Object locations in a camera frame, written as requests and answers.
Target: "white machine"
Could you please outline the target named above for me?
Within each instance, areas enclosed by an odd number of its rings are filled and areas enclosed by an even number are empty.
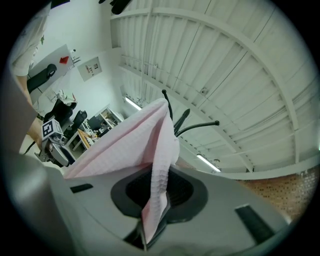
[[[65,147],[67,138],[64,136],[60,124],[51,119],[41,127],[42,144],[39,153],[34,153],[41,162],[51,161],[62,167],[68,167],[75,162],[74,157]]]

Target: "white ceiling panel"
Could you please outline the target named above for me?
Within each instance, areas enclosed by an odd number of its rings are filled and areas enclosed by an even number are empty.
[[[263,172],[319,153],[318,70],[268,1],[133,0],[112,16],[111,34],[122,48],[124,96],[144,107],[166,89],[174,123],[191,109],[181,129],[220,121],[187,131],[181,147],[222,172]]]

